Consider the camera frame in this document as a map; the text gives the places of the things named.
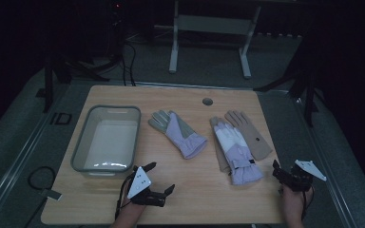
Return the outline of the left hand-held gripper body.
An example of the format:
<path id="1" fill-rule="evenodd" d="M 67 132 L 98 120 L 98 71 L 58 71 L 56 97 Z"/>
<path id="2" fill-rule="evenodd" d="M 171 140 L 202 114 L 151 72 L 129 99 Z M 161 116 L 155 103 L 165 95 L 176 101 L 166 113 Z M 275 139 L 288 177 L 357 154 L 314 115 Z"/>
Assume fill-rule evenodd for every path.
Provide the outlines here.
<path id="1" fill-rule="evenodd" d="M 132 173 L 132 181 L 128 186 L 127 197 L 135 204 L 164 207 L 166 199 L 160 199 L 158 192 L 150 190 L 151 179 L 142 167 Z"/>

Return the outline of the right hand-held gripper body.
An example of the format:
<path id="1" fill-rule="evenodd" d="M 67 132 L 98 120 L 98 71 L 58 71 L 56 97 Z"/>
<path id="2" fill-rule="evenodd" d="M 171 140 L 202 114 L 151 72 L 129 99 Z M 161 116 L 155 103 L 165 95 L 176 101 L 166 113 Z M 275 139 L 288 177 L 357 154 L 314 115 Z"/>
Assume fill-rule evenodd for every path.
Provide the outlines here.
<path id="1" fill-rule="evenodd" d="M 274 173 L 273 171 L 273 176 L 294 192 L 308 191 L 312 187 L 313 178 L 327 181 L 327 177 L 321 173 L 313 161 L 295 160 L 290 172 L 280 168 L 280 172 Z"/>

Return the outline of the purple and white glove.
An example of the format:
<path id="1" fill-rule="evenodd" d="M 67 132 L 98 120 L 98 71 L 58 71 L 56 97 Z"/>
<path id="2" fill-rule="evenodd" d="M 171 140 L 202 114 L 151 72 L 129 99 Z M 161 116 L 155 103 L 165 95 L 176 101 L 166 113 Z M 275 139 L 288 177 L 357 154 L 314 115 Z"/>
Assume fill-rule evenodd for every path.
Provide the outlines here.
<path id="1" fill-rule="evenodd" d="M 263 175 L 240 131 L 226 122 L 216 122 L 212 127 L 231 169 L 232 184 L 244 185 L 260 180 Z"/>

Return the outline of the purple and grey glove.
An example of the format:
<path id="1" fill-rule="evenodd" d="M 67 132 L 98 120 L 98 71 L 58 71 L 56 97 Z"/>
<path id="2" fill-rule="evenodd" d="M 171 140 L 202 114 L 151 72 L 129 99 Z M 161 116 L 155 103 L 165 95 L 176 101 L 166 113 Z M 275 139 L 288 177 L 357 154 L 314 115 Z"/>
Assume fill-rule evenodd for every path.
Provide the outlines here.
<path id="1" fill-rule="evenodd" d="M 196 157 L 207 146 L 207 139 L 196 133 L 174 111 L 154 112 L 148 123 L 154 129 L 164 133 L 187 160 Z"/>

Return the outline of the clear plastic bin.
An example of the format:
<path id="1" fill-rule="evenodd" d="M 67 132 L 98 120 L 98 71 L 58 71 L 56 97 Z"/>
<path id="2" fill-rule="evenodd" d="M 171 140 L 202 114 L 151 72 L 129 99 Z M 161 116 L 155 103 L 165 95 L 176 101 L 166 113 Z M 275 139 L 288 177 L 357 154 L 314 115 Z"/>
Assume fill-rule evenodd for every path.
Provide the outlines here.
<path id="1" fill-rule="evenodd" d="M 134 163 L 140 122 L 137 106 L 93 106 L 72 154 L 71 167 L 90 176 L 126 176 Z"/>

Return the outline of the person's right hand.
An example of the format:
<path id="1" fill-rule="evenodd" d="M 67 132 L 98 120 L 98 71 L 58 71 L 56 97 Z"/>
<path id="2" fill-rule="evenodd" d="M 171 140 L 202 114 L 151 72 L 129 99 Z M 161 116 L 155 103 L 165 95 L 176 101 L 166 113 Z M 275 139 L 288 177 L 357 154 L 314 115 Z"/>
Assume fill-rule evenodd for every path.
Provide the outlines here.
<path id="1" fill-rule="evenodd" d="M 306 192 L 294 192 L 286 185 L 282 185 L 282 213 L 285 219 L 303 219 L 305 212 L 314 199 L 314 188 Z"/>

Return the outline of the person's left hand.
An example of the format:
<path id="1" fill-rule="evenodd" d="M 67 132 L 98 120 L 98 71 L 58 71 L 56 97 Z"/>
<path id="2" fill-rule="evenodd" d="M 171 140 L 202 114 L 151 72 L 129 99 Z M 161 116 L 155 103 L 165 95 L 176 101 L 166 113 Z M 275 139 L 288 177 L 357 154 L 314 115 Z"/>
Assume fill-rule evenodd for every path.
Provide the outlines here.
<path id="1" fill-rule="evenodd" d="M 125 186 L 124 195 L 123 195 L 123 199 L 122 199 L 120 218 L 138 220 L 140 218 L 141 214 L 144 212 L 145 205 L 139 205 L 139 204 L 133 203 L 127 197 L 127 193 L 128 193 L 127 186 Z"/>

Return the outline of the black tripod stand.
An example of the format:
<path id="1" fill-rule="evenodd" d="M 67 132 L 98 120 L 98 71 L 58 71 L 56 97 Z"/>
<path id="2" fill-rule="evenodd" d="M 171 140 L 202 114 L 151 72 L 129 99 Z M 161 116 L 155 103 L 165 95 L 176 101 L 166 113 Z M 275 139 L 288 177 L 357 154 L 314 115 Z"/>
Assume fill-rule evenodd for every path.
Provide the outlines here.
<path id="1" fill-rule="evenodd" d="M 53 104 L 53 76 L 57 77 L 60 84 L 69 84 L 72 80 L 72 72 L 76 71 L 93 81 L 108 82 L 109 79 L 101 76 L 99 72 L 115 67 L 122 60 L 121 55 L 112 55 L 109 57 L 109 61 L 103 65 L 87 67 L 64 53 L 47 54 L 44 64 L 44 87 L 40 88 L 36 94 L 37 97 L 43 98 L 45 101 L 43 112 L 47 113 Z"/>
<path id="2" fill-rule="evenodd" d="M 266 92 L 293 80 L 288 94 L 291 98 L 299 99 L 303 92 L 306 92 L 304 119 L 310 127 L 313 126 L 315 82 L 321 66 L 318 52 L 318 40 L 311 36 L 304 36 L 283 75 L 270 84 L 254 88 L 254 91 Z"/>

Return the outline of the white metal stand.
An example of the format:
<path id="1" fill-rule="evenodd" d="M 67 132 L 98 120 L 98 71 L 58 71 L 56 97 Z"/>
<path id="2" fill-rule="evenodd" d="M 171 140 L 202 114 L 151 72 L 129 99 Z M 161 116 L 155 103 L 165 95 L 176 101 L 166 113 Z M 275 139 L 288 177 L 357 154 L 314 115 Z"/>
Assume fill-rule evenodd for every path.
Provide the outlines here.
<path id="1" fill-rule="evenodd" d="M 252 73 L 247 58 L 252 37 L 261 12 L 261 6 L 257 6 L 251 19 L 221 18 L 210 16 L 197 16 L 179 13 L 180 0 L 174 0 L 173 18 L 173 43 L 170 54 L 170 73 L 177 72 L 179 57 L 179 31 L 210 32 L 233 35 L 244 35 L 246 40 L 242 47 L 238 49 L 240 65 L 244 79 L 252 77 Z"/>

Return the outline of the dark device with red light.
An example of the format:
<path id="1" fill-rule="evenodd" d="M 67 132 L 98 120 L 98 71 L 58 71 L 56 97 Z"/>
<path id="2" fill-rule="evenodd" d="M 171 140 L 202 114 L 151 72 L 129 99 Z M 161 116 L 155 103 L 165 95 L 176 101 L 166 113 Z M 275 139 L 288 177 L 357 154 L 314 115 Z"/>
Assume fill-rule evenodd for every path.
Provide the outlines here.
<path id="1" fill-rule="evenodd" d="M 109 7 L 112 26 L 116 29 L 120 29 L 125 18 L 125 1 L 109 0 Z"/>

